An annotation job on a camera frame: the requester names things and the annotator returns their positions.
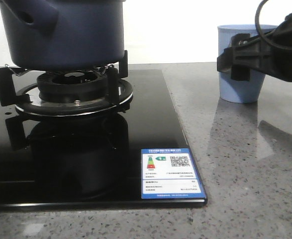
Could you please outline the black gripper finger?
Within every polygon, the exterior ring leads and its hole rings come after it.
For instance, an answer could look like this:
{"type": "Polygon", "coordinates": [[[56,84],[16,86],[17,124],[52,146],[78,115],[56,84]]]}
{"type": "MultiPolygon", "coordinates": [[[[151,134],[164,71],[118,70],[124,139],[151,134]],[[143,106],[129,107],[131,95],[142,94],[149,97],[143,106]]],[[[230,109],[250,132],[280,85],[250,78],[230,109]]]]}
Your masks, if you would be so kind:
{"type": "Polygon", "coordinates": [[[239,33],[217,58],[217,71],[235,81],[249,81],[251,71],[269,74],[273,70],[271,47],[259,36],[239,33]]]}

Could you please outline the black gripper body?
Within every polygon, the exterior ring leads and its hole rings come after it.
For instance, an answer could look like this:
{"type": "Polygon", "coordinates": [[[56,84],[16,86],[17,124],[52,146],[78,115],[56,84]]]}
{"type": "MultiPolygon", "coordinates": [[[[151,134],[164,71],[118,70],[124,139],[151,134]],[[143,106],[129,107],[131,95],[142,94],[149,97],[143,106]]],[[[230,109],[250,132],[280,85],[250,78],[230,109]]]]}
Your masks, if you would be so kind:
{"type": "Polygon", "coordinates": [[[292,13],[275,29],[272,41],[279,45],[274,50],[274,62],[283,80],[292,82],[292,13]]]}

